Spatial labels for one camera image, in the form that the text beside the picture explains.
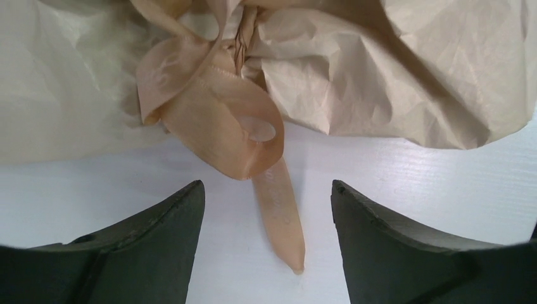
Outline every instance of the white surface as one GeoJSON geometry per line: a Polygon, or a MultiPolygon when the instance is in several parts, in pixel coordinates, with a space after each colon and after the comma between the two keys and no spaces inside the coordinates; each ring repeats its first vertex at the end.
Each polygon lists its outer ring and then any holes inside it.
{"type": "Polygon", "coordinates": [[[326,137],[287,125],[286,159],[307,246],[302,276],[273,256],[250,182],[220,175],[177,141],[122,155],[0,167],[0,243],[66,243],[201,179],[206,212],[188,304],[345,304],[330,206],[333,179],[437,229],[521,242],[537,219],[536,131],[532,122],[483,148],[445,151],[403,139],[326,137]]]}

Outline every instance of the tan ribbon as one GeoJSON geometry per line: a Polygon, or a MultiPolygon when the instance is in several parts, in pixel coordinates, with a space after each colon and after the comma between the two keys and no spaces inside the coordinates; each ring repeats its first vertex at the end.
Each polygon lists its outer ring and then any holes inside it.
{"type": "MultiPolygon", "coordinates": [[[[162,121],[185,146],[218,171],[237,180],[252,179],[276,255],[300,273],[305,244],[282,157],[283,120],[270,96],[241,78],[257,6],[274,9],[274,4],[248,1],[239,32],[231,43],[223,42],[222,34],[240,0],[205,1],[218,23],[214,41],[207,41],[177,21],[191,0],[131,0],[143,17],[174,35],[151,49],[136,71],[143,122],[162,121]],[[227,51],[229,48],[234,49],[234,56],[227,51]]],[[[285,1],[277,2],[276,8],[285,6],[285,1]]]]}

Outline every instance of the satin ribbon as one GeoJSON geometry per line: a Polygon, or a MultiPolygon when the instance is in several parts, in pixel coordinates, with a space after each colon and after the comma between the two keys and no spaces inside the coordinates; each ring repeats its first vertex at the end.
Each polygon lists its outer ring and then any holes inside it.
{"type": "Polygon", "coordinates": [[[161,121],[218,171],[237,180],[252,179],[276,255],[302,273],[305,242],[282,157],[283,120],[270,96],[241,78],[258,7],[274,10],[292,1],[247,1],[234,41],[222,41],[222,35],[240,0],[205,1],[218,23],[214,41],[177,21],[190,0],[131,0],[149,22],[174,35],[151,49],[137,68],[143,122],[161,121]]]}

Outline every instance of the paper bag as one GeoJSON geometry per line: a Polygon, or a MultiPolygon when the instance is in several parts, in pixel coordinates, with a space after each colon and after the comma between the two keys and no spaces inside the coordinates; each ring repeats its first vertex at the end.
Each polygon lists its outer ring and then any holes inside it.
{"type": "MultiPolygon", "coordinates": [[[[212,35],[217,25],[203,2],[182,21],[212,35]]],[[[335,136],[469,149],[531,119],[536,1],[291,2],[258,16],[243,68],[291,122],[335,136]]],[[[165,36],[128,0],[2,1],[0,163],[167,138],[160,125],[142,126],[134,76],[165,36]]]]}

